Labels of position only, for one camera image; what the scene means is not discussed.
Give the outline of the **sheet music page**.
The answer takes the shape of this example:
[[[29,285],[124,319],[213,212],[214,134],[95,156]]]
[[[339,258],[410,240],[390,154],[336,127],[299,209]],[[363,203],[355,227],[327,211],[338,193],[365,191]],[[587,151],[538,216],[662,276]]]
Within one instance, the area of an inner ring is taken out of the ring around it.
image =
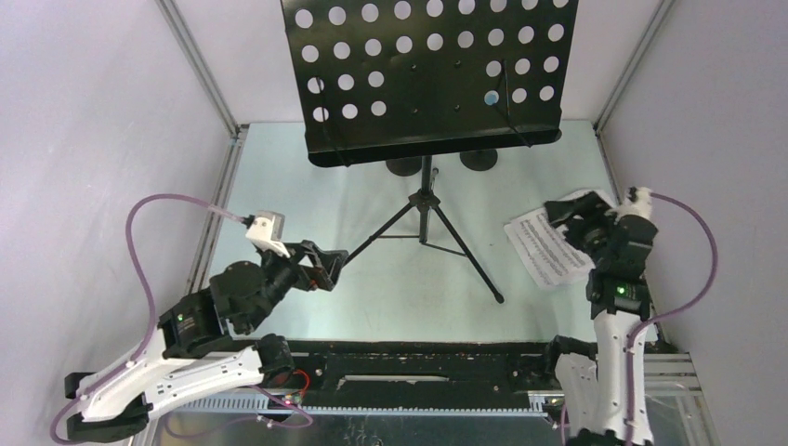
[[[602,189],[579,189],[575,190],[567,195],[564,195],[558,198],[559,201],[571,201],[578,198],[585,196],[588,193],[595,193],[604,203],[606,203],[610,208],[614,208],[618,206],[618,203],[605,191]]]
[[[549,225],[544,208],[516,217],[504,225],[504,232],[540,289],[582,281],[594,267],[588,255]]]

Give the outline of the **black music stand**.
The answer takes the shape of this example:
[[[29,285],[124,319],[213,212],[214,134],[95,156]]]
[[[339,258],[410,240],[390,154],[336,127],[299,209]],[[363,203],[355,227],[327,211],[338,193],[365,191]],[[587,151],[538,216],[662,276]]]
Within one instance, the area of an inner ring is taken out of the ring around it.
[[[309,160],[415,159],[408,207],[440,215],[435,155],[551,144],[575,1],[284,1]]]

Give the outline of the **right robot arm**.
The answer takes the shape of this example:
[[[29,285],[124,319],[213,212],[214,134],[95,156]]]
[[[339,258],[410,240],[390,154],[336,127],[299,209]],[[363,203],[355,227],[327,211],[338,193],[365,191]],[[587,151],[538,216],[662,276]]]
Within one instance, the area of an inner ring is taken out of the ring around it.
[[[586,298],[595,344],[558,336],[540,364],[544,382],[562,388],[568,445],[651,445],[644,356],[650,291],[646,261],[658,233],[650,190],[633,188],[612,207],[590,191],[545,203],[549,225],[593,262]]]

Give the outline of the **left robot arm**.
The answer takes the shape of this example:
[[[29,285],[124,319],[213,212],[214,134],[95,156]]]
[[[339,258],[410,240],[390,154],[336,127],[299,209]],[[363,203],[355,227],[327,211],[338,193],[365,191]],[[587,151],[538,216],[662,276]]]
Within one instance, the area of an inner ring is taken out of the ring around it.
[[[279,256],[238,261],[204,289],[182,297],[155,325],[139,356],[98,373],[71,373],[64,393],[74,404],[68,442],[113,443],[137,435],[192,401],[255,385],[282,387],[295,371],[281,335],[266,334],[242,348],[235,334],[251,334],[293,290],[331,291],[348,259],[345,250],[288,243]]]

